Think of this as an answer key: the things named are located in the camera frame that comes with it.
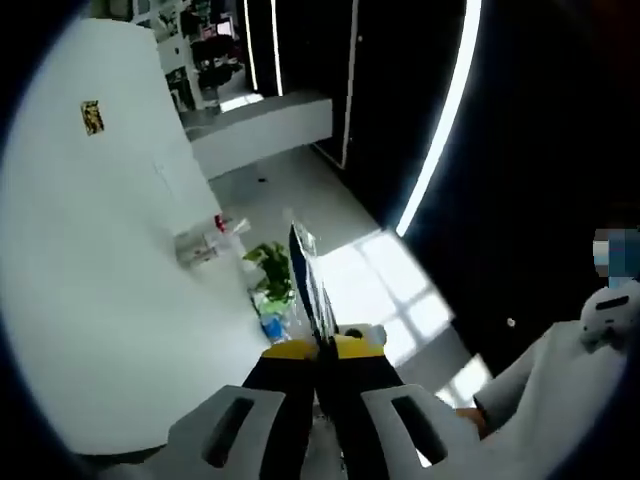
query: led light strip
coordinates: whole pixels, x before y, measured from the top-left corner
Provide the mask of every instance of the led light strip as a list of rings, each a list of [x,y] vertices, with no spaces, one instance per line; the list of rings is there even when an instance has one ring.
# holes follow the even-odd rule
[[[273,30],[273,56],[276,64],[276,86],[278,96],[282,96],[282,75],[280,74],[280,49],[278,47],[278,24],[276,22],[276,0],[271,0],[271,28]]]
[[[427,158],[422,165],[422,170],[418,176],[416,186],[413,188],[413,192],[411,192],[409,202],[407,202],[407,206],[402,213],[402,217],[400,217],[400,222],[398,222],[398,226],[396,227],[396,232],[400,237],[404,236],[407,232],[407,229],[418,210],[418,206],[422,201],[422,197],[424,197],[424,193],[427,191],[429,181],[433,176],[433,172],[440,160],[444,146],[447,143],[451,127],[453,126],[453,121],[455,120],[456,113],[458,112],[458,107],[460,107],[460,101],[462,100],[464,86],[467,83],[469,70],[471,69],[471,60],[473,59],[473,51],[478,37],[481,6],[481,0],[467,0],[464,25],[462,26],[462,37],[460,39],[460,48],[458,50],[456,66],[453,69],[449,92],[447,93],[447,99],[444,102],[444,108],[442,109],[436,133],[434,134],[433,141],[431,142],[431,148],[429,149]]]
[[[251,66],[251,83],[253,89],[258,90],[258,80],[256,78],[256,65],[253,62],[253,48],[251,47],[251,28],[249,27],[249,0],[244,0],[244,24],[247,32],[247,50],[249,51],[249,64]]]

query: small sticker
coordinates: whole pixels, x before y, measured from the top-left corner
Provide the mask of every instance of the small sticker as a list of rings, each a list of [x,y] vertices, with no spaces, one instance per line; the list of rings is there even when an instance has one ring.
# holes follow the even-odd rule
[[[100,108],[98,107],[98,101],[82,102],[80,105],[80,111],[82,112],[82,120],[84,120],[84,126],[87,129],[87,135],[94,135],[104,130],[104,123],[102,123],[102,117],[100,116]]]

